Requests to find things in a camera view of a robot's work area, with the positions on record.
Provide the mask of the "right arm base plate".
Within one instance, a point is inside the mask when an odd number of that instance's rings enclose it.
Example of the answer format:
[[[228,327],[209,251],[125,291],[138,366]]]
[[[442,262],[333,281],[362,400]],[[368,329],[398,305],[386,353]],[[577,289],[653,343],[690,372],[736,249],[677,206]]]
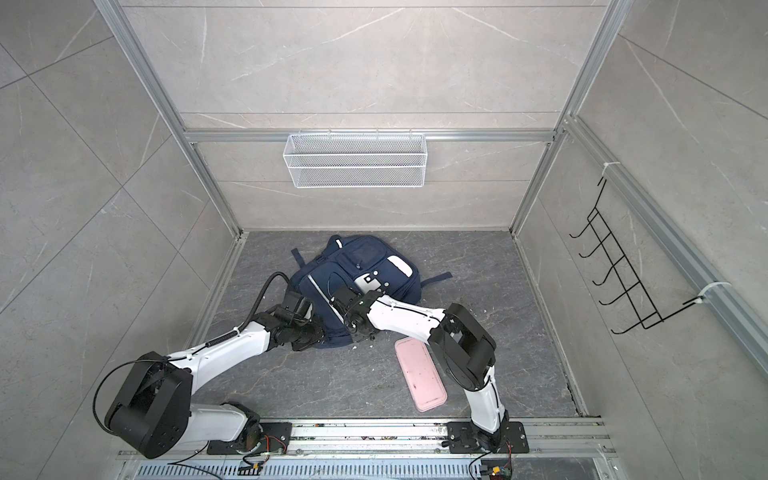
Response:
[[[520,422],[503,420],[495,433],[488,433],[471,422],[449,422],[446,427],[447,438],[441,446],[447,447],[452,454],[530,452],[527,435]]]

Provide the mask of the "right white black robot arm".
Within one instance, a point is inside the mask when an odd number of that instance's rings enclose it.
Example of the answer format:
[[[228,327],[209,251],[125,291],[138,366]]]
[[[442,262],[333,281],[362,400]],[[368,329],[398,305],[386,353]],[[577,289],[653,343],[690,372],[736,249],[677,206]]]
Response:
[[[355,340],[393,331],[429,346],[465,392],[480,449],[499,449],[509,415],[496,385],[496,342],[468,309],[456,303],[445,309],[420,307],[376,290],[358,293],[348,287],[333,294],[331,306]]]

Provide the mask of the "navy blue student backpack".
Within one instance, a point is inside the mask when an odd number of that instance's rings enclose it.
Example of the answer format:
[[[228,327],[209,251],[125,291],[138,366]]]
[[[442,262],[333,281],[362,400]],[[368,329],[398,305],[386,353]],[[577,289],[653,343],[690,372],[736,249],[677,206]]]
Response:
[[[353,343],[342,315],[334,312],[330,304],[339,288],[348,287],[362,294],[376,290],[396,300],[417,304],[424,287],[452,277],[444,272],[423,280],[413,262],[373,235],[333,235],[309,262],[296,248],[291,254],[299,266],[290,278],[292,289],[311,301],[313,313],[324,326],[325,339],[318,344],[320,349]]]

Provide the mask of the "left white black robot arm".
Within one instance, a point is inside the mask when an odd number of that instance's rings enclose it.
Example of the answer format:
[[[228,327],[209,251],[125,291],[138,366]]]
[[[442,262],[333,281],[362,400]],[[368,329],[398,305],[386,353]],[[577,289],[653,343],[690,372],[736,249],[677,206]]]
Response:
[[[257,413],[237,402],[195,404],[192,397],[250,358],[283,345],[301,351],[319,343],[324,327],[312,314],[311,301],[288,287],[279,304],[267,310],[253,304],[226,333],[183,351],[150,351],[127,362],[129,371],[107,411],[95,414],[96,424],[148,459],[195,442],[218,442],[238,453],[256,450],[263,435]]]

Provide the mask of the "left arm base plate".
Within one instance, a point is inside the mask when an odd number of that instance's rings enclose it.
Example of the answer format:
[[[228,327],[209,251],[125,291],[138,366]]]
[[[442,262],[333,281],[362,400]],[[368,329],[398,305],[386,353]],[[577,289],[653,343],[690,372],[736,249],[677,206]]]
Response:
[[[246,427],[244,433],[232,442],[211,441],[208,455],[247,455],[262,453],[286,453],[291,441],[291,422],[258,423]]]

